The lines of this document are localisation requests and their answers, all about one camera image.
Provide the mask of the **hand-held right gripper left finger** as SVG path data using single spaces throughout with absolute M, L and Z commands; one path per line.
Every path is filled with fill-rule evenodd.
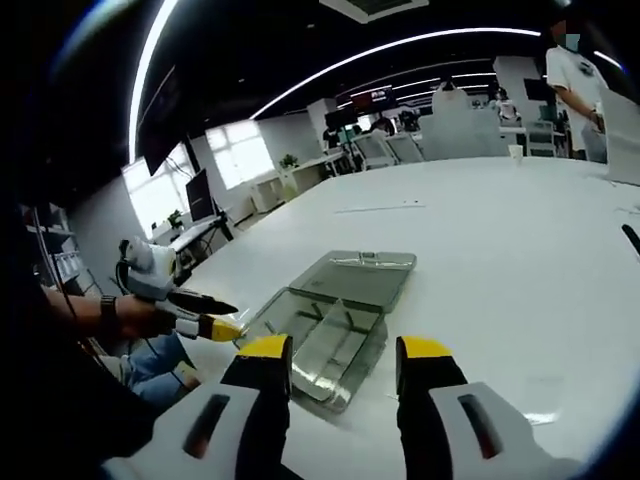
M 107 479 L 282 479 L 290 425 L 292 339 L 242 347 L 219 382 L 207 382 L 162 414 L 150 441 L 106 461 Z

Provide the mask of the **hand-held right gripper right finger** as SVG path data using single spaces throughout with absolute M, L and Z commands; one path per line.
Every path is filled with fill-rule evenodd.
M 485 383 L 468 382 L 436 340 L 396 339 L 396 391 L 408 479 L 571 479 L 581 470 L 538 445 L 528 420 Z

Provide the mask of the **person's left hand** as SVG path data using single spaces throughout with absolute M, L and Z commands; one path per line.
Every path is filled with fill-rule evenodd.
M 176 323 L 172 314 L 159 310 L 154 304 L 133 295 L 117 297 L 115 311 L 120 333 L 130 339 L 169 334 Z

